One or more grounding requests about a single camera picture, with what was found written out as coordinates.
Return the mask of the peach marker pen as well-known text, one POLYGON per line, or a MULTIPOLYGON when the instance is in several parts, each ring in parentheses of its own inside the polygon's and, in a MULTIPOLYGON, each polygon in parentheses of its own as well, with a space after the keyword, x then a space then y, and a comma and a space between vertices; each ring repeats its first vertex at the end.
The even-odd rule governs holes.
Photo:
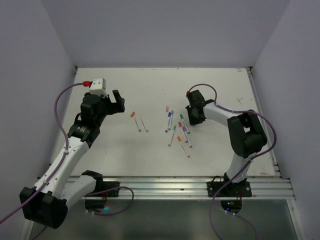
POLYGON ((149 129, 147 128, 146 123, 145 123, 143 117, 142 117, 141 115, 139 115, 139 118, 140 118, 140 120, 141 120, 141 123, 142 123, 142 126, 143 126, 144 130, 148 133, 148 132, 149 132, 149 129))

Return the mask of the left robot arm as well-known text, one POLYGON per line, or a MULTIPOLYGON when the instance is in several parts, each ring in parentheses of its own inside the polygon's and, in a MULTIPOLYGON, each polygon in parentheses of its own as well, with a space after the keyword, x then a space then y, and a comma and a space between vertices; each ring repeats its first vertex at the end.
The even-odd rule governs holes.
POLYGON ((80 159, 100 134, 106 116, 123 113, 125 100, 113 90, 115 102, 108 95, 85 93, 80 113, 70 127, 66 143, 45 174, 32 188, 24 187, 19 194, 23 215, 27 220, 57 229, 64 222, 68 210, 87 194, 99 196, 105 190, 103 176, 84 171, 73 186, 66 183, 80 159))

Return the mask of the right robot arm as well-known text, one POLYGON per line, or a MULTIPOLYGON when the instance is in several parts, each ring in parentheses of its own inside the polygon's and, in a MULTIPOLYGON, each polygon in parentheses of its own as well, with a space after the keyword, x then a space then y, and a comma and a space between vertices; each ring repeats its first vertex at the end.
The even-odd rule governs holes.
POLYGON ((231 148, 234 152, 230 167, 223 175, 223 181, 208 183, 211 197, 236 197, 250 185, 247 172, 251 158, 267 144, 266 133, 258 116, 252 110, 235 111, 224 108, 213 99, 206 100, 199 90, 188 91, 186 107, 189 124, 199 125, 205 120, 215 121, 228 128, 231 148))

